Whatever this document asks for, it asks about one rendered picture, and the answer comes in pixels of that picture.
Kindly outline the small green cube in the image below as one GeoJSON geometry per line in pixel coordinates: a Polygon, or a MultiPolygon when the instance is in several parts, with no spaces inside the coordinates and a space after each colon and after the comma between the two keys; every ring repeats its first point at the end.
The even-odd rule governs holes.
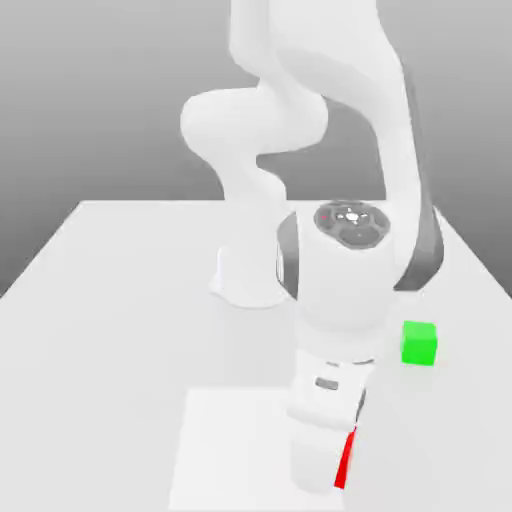
{"type": "Polygon", "coordinates": [[[405,364],[433,366],[438,347],[433,323],[405,321],[402,326],[401,361],[405,364]]]}

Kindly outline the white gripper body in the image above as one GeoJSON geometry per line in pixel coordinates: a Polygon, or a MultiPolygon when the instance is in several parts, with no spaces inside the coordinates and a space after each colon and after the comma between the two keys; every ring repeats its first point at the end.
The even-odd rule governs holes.
{"type": "Polygon", "coordinates": [[[292,391],[286,402],[290,434],[290,475],[301,490],[328,495],[334,488],[349,433],[358,427],[366,390],[344,393],[316,388],[311,394],[292,391]]]}

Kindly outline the small red cube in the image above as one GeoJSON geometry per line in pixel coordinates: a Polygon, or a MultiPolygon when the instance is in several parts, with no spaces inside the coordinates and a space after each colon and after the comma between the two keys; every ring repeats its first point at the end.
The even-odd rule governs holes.
{"type": "Polygon", "coordinates": [[[354,427],[353,430],[347,436],[342,456],[339,462],[336,478],[334,481],[334,486],[339,489],[344,489],[346,485],[347,474],[350,466],[352,446],[355,439],[355,434],[357,431],[357,427],[354,427]]]}

